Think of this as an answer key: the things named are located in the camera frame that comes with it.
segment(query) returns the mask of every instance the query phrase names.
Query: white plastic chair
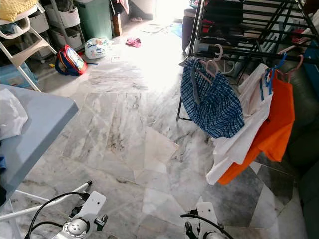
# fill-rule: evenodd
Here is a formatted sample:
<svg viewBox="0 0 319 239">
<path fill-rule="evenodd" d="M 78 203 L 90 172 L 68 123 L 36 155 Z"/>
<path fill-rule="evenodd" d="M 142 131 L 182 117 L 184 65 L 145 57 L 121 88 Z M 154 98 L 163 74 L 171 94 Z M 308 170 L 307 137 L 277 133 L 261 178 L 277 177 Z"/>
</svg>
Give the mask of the white plastic chair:
<svg viewBox="0 0 319 239">
<path fill-rule="evenodd" d="M 25 79 L 30 83 L 30 85 L 36 90 L 41 91 L 38 86 L 30 79 L 30 77 L 24 72 L 24 70 L 21 68 L 21 64 L 26 61 L 27 58 L 29 58 L 31 55 L 33 55 L 35 52 L 41 50 L 44 47 L 48 47 L 53 54 L 56 54 L 56 51 L 50 46 L 49 43 L 47 43 L 46 40 L 44 40 L 30 25 L 30 20 L 28 16 L 35 13 L 38 10 L 37 6 L 33 6 L 29 10 L 20 13 L 14 20 L 14 22 L 20 21 L 20 27 L 14 26 L 14 33 L 11 35 L 5 35 L 0 30 L 0 49 L 6 54 L 6 56 L 9 58 L 9 60 L 15 65 L 17 70 L 25 77 Z M 6 25 L 10 24 L 12 22 L 1 20 L 0 19 L 0 25 Z M 1 40 L 2 38 L 12 40 L 15 39 L 26 32 L 33 33 L 38 40 L 31 46 L 29 46 L 27 49 L 15 54 L 11 55 L 10 52 L 6 49 L 6 47 L 2 44 Z"/>
</svg>

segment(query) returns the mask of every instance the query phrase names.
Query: green trash bin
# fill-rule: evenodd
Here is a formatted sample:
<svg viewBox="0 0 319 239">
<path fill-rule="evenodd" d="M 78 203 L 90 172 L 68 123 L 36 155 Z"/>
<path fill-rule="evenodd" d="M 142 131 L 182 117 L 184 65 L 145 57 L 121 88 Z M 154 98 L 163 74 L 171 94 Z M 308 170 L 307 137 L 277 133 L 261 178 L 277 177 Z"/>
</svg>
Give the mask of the green trash bin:
<svg viewBox="0 0 319 239">
<path fill-rule="evenodd" d="M 75 0 L 81 26 L 87 39 L 106 37 L 112 39 L 109 0 Z"/>
</svg>

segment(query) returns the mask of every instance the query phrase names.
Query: backpack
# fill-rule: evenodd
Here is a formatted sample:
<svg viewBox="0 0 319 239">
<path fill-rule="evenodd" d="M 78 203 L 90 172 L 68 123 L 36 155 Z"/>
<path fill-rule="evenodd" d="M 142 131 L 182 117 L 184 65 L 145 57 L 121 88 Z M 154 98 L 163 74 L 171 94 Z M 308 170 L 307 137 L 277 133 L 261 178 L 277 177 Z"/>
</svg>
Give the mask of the backpack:
<svg viewBox="0 0 319 239">
<path fill-rule="evenodd" d="M 59 63 L 62 63 L 65 70 L 63 71 Z M 87 69 L 87 63 L 76 53 L 73 48 L 65 44 L 57 53 L 55 61 L 55 69 L 62 75 L 79 76 Z"/>
</svg>

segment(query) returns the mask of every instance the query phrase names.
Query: checkered fabric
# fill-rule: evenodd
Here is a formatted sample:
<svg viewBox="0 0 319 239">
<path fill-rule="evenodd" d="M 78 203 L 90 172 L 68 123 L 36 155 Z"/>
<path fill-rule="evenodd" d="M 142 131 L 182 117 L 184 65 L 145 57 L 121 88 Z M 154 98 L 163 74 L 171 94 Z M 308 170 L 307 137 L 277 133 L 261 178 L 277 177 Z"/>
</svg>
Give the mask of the checkered fabric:
<svg viewBox="0 0 319 239">
<path fill-rule="evenodd" d="M 207 76 L 212 84 L 198 71 Z M 200 102 L 192 83 L 197 86 Z M 188 58 L 180 87 L 181 98 L 190 119 L 213 138 L 231 138 L 243 126 L 240 101 L 226 77 L 218 72 L 214 77 L 207 73 L 197 58 Z"/>
</svg>

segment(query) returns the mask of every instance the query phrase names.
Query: orange shirt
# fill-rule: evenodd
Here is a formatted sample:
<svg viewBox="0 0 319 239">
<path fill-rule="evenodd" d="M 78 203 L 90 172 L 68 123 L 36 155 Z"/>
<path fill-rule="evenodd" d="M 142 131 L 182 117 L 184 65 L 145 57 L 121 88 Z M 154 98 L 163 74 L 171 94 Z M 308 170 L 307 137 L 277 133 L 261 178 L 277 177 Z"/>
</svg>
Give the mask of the orange shirt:
<svg viewBox="0 0 319 239">
<path fill-rule="evenodd" d="M 244 163 L 233 163 L 218 180 L 220 184 L 226 185 L 231 182 L 261 152 L 264 152 L 270 160 L 281 162 L 295 121 L 293 87 L 292 84 L 279 80 L 276 74 L 273 79 L 273 91 L 269 116 L 259 128 Z"/>
</svg>

